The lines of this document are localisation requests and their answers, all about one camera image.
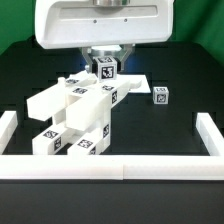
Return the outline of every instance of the black and white pattern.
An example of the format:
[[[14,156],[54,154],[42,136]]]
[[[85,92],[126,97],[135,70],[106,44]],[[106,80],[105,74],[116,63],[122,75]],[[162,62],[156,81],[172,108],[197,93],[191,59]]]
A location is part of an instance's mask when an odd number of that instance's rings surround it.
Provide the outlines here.
[[[75,84],[77,82],[79,82],[79,80],[76,80],[76,79],[67,79],[66,80],[66,83],[68,83],[68,84]]]
[[[166,92],[166,88],[164,87],[160,87],[160,88],[156,88],[157,92]]]
[[[106,91],[111,91],[114,89],[114,87],[113,86],[103,86],[102,89],[106,90]]]
[[[79,146],[88,149],[91,145],[93,144],[93,142],[87,141],[85,139],[83,139],[81,142],[78,143]]]
[[[58,150],[61,147],[61,137],[58,138],[55,142],[54,142],[54,151]]]
[[[77,88],[73,91],[73,93],[84,94],[87,91],[88,91],[87,89]]]
[[[115,92],[112,94],[112,104],[114,104],[115,102],[117,102],[117,91],[115,91]]]
[[[106,138],[107,135],[110,133],[110,126],[109,124],[103,129],[103,138]]]
[[[44,136],[45,137],[47,137],[47,138],[51,138],[51,139],[53,139],[55,136],[57,136],[58,135],[58,133],[56,133],[56,132],[54,132],[54,131],[47,131],[45,134],[44,134]]]
[[[98,60],[99,60],[101,63],[112,62],[112,60],[111,60],[110,57],[98,58]]]
[[[89,152],[90,155],[96,155],[96,147],[93,148],[90,152]]]
[[[158,103],[165,103],[166,102],[166,94],[158,94],[157,95],[157,102]]]
[[[112,79],[114,78],[114,67],[107,66],[102,67],[102,79]]]

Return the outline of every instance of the stacked blocks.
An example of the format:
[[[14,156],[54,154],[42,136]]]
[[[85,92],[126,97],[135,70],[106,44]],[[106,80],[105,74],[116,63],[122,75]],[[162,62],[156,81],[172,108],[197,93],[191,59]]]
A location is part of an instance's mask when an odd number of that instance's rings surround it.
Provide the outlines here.
[[[153,87],[154,104],[168,104],[169,90],[167,87]]]
[[[27,100],[31,118],[53,125],[32,141],[33,154],[53,155],[67,143],[70,156],[99,155],[110,145],[111,108],[139,86],[128,78],[97,82],[93,74],[80,72]]]

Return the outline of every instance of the black surface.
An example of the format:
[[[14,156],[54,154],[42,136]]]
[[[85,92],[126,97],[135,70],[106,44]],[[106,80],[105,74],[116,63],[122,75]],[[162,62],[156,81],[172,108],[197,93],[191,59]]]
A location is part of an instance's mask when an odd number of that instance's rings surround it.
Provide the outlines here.
[[[31,139],[51,123],[28,119],[25,100],[84,65],[78,50],[45,51],[31,41],[0,57],[0,112],[17,110],[19,118],[6,153],[31,153]],[[106,153],[206,155],[196,113],[210,112],[223,131],[223,68],[199,45],[164,43],[138,46],[126,73],[146,73],[151,87],[168,86],[170,100],[167,106],[154,105],[151,94],[124,100],[113,110]],[[224,223],[223,182],[0,183],[0,223]]]

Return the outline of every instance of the small white cube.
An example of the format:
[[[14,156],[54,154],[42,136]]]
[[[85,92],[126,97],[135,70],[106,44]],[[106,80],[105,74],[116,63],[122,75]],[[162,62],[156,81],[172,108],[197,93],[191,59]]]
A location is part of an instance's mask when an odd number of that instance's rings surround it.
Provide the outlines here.
[[[153,87],[154,104],[168,104],[169,90],[167,87]]]
[[[112,56],[95,57],[100,82],[117,79],[117,61]]]

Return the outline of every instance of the white rectangular block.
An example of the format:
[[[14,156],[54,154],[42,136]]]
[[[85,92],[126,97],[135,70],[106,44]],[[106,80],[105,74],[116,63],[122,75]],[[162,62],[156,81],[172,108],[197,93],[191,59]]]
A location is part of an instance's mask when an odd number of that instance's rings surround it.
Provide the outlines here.
[[[110,110],[111,96],[102,92],[94,92],[78,100],[66,108],[66,126],[85,131],[97,119]]]
[[[196,128],[211,156],[224,156],[224,139],[208,113],[198,113]]]
[[[95,155],[95,147],[101,139],[101,130],[98,128],[91,133],[86,133],[68,149],[68,155],[76,157]]]
[[[145,75],[118,75],[117,80],[129,80],[129,93],[151,93],[148,81]]]
[[[54,155],[62,149],[75,131],[64,126],[64,122],[52,125],[32,141],[34,155]]]
[[[30,118],[46,121],[66,107],[65,88],[56,84],[29,98],[27,107]]]
[[[0,118],[0,154],[2,154],[18,125],[15,111],[5,111]]]
[[[120,79],[119,81],[107,81],[101,84],[102,90],[111,95],[112,108],[125,98],[130,90],[130,81]]]
[[[168,104],[169,90],[167,87],[153,87],[154,104]]]
[[[77,74],[71,74],[68,79],[66,79],[66,86],[88,86],[97,82],[95,74],[87,73],[86,70],[81,71]]]

